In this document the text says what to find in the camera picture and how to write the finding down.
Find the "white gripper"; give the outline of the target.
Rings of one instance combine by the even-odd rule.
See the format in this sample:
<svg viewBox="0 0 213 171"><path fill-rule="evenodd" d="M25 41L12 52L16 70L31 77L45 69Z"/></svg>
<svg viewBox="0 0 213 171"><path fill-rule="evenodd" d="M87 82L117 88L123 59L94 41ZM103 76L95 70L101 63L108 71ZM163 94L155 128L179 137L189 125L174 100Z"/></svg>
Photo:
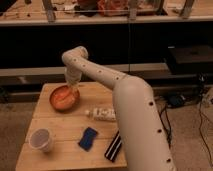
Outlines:
<svg viewBox="0 0 213 171"><path fill-rule="evenodd" d="M69 87L76 87L81 80L81 72L78 69L65 69L65 80Z"/></svg>

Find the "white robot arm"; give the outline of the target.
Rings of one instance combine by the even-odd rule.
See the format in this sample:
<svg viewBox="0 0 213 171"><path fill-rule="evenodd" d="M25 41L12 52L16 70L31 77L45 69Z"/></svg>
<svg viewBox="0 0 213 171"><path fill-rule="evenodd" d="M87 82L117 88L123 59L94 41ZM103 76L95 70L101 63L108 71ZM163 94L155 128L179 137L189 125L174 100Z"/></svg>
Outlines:
<svg viewBox="0 0 213 171"><path fill-rule="evenodd" d="M69 85L85 74L112 90L128 171L176 171L153 89L146 81L90 62L83 46L64 52L62 61Z"/></svg>

